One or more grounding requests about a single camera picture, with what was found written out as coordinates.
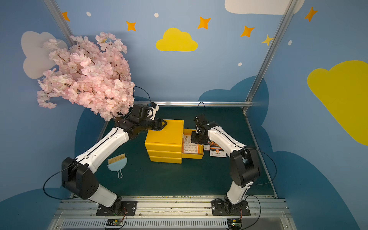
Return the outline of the marigold flower seed bag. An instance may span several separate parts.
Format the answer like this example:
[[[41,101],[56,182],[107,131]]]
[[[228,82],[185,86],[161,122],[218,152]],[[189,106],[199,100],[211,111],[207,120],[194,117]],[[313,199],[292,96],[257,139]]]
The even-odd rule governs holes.
[[[209,145],[209,155],[210,157],[226,158],[226,152],[215,142],[211,142]]]

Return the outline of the yellow bottom drawer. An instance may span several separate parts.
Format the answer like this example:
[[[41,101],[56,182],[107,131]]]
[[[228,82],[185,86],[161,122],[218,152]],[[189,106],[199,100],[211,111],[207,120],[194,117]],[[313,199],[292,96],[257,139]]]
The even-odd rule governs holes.
[[[169,158],[169,157],[157,157],[157,156],[150,156],[149,158],[152,162],[157,162],[157,163],[175,163],[175,164],[182,163],[182,158]]]

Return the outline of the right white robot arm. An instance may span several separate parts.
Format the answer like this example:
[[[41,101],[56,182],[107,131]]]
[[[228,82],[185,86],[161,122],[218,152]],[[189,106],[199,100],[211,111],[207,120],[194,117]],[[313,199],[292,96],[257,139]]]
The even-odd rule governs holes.
[[[229,209],[238,208],[250,186],[261,175],[257,150],[238,142],[216,122],[209,122],[204,114],[195,117],[195,125],[192,143],[209,145],[214,142],[230,157],[232,185],[225,196],[225,204]]]

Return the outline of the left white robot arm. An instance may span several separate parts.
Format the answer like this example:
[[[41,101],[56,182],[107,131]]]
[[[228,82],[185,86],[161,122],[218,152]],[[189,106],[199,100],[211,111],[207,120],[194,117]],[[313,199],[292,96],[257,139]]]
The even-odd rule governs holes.
[[[161,131],[167,122],[157,118],[159,105],[133,105],[127,118],[115,123],[114,128],[99,142],[75,159],[62,162],[61,184],[82,199],[107,208],[118,204],[119,197],[102,186],[94,175],[101,164],[121,145],[149,130]]]

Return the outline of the yellow three-drawer cabinet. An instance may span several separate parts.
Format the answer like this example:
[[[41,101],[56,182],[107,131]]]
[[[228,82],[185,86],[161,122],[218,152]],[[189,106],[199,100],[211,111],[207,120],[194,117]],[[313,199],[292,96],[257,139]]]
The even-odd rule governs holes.
[[[182,158],[183,120],[166,120],[161,131],[148,131],[145,147],[150,156]]]

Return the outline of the rear horizontal aluminium bar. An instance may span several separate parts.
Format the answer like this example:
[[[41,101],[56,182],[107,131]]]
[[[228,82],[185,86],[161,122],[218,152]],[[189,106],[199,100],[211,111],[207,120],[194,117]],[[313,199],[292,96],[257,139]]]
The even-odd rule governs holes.
[[[252,102],[198,102],[198,101],[161,101],[155,102],[159,107],[197,107],[204,105],[205,107],[251,107]]]

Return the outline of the light blue hand brush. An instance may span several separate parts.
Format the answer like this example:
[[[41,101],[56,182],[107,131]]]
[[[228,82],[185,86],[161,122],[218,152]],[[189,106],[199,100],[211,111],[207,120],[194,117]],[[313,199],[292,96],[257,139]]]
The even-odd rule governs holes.
[[[110,171],[117,172],[118,179],[122,179],[123,178],[122,169],[126,166],[126,164],[127,164],[127,157],[123,153],[121,155],[108,159],[107,167]]]

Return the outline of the pink cherry blossom tree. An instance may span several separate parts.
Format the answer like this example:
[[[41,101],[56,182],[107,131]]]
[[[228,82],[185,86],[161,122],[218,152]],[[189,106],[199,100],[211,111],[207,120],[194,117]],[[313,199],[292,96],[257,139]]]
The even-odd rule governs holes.
[[[53,109],[57,105],[51,99],[61,97],[89,108],[105,121],[127,115],[134,103],[135,87],[124,58],[127,46],[104,32],[95,37],[95,43],[86,36],[71,39],[76,44],[70,48],[61,48],[55,39],[44,43],[50,50],[49,59],[58,68],[45,71],[44,79],[38,81],[39,106]]]

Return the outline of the right green circuit board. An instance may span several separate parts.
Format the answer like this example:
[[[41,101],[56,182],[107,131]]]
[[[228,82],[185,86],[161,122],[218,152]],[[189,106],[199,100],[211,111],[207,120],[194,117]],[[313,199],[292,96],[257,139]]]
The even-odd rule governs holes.
[[[227,225],[227,230],[240,230],[242,228],[242,221],[240,218],[228,218]]]

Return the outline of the green circuit board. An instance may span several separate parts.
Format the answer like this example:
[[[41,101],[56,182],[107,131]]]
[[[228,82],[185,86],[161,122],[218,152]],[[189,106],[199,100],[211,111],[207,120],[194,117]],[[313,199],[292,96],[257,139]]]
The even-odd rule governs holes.
[[[108,219],[106,221],[105,230],[119,230],[123,226],[123,221],[121,219]]]
[[[242,221],[240,218],[228,218],[227,225],[227,230],[240,230],[242,228]]]

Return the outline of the left green circuit board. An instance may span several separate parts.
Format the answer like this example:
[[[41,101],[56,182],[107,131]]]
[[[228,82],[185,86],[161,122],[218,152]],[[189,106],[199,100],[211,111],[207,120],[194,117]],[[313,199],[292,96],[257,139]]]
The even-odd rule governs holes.
[[[105,230],[119,230],[123,226],[123,221],[121,219],[108,219],[106,221]]]

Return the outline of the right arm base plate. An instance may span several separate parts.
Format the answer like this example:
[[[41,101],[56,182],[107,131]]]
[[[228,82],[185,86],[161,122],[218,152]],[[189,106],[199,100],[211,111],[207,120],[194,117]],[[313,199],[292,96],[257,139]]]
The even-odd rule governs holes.
[[[211,201],[211,209],[213,216],[250,216],[250,208],[247,201],[241,201],[238,204],[232,204],[228,200],[219,198]]]

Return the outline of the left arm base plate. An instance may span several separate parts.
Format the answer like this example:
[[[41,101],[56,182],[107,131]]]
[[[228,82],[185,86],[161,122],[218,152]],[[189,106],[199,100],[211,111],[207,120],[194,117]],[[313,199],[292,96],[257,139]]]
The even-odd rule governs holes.
[[[112,207],[99,204],[96,216],[135,216],[137,204],[137,201],[131,200],[117,200]]]

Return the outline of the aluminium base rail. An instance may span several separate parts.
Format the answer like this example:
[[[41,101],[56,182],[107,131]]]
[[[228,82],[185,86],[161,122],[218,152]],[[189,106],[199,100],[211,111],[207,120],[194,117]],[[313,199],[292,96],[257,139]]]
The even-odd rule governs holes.
[[[227,219],[241,219],[245,230],[295,230],[285,200],[271,196],[249,196],[245,201],[250,216],[213,216],[214,195],[201,196],[124,196],[137,201],[135,216],[96,216],[98,204],[81,199],[61,201],[48,229],[105,230],[108,219],[121,219],[120,230],[226,230]]]

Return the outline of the left aluminium frame post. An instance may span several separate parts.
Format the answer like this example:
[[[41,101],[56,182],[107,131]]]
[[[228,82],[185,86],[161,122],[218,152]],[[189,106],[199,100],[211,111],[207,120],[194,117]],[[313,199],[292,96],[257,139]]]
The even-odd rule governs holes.
[[[73,33],[68,25],[68,22],[65,20],[57,2],[55,0],[44,0],[44,3],[46,4],[48,10],[55,19],[62,33],[66,37],[66,40],[68,41],[69,45],[70,46],[76,45],[76,42],[71,39]]]

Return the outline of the aluminium frame post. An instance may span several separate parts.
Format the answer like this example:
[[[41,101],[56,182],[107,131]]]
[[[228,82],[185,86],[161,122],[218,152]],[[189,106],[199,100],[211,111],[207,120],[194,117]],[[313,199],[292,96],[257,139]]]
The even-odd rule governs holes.
[[[244,106],[242,108],[242,112],[243,114],[246,116],[246,112],[248,110],[249,107],[251,107],[253,105],[253,98],[266,74],[266,71],[269,67],[269,65],[271,64],[272,62],[272,59],[278,49],[278,46],[288,28],[288,25],[289,23],[291,22],[291,19],[294,15],[294,10],[297,6],[297,3],[299,1],[297,0],[292,0],[292,1],[289,1],[287,7],[286,7],[286,11],[281,19],[281,22],[276,30],[276,33],[275,33],[275,36],[274,36],[274,39],[272,40],[272,44],[269,46],[269,49],[266,53],[266,56],[264,58],[264,61],[262,63],[262,66],[252,84],[252,87],[247,95],[247,98],[246,98],[246,102],[247,103],[250,103],[250,105],[247,105],[247,106]]]
[[[48,10],[55,19],[62,33],[66,37],[66,40],[68,41],[69,45],[70,46],[76,45],[76,42],[71,39],[73,33],[68,25],[68,22],[65,20],[57,2],[55,0],[44,0],[44,3],[46,4]]]

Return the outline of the right aluminium frame post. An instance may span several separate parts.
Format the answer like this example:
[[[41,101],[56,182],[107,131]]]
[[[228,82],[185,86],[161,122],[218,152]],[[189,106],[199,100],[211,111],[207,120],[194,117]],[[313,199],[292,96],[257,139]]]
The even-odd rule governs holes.
[[[247,95],[247,98],[246,98],[246,102],[247,103],[250,103],[250,105],[247,105],[247,106],[244,106],[242,108],[242,112],[243,114],[246,116],[246,112],[248,110],[249,107],[251,107],[253,105],[253,98],[266,74],[266,71],[269,67],[269,65],[271,64],[272,62],[272,59],[278,49],[278,46],[288,28],[288,25],[289,23],[291,22],[291,19],[294,15],[294,10],[297,6],[297,3],[299,1],[297,0],[292,0],[292,1],[289,1],[287,7],[286,7],[286,11],[281,19],[281,22],[276,30],[276,33],[275,33],[275,36],[274,36],[274,39],[272,40],[272,44],[269,46],[269,49],[266,53],[266,56],[264,58],[264,61],[262,63],[262,66],[252,84],[252,87]]]

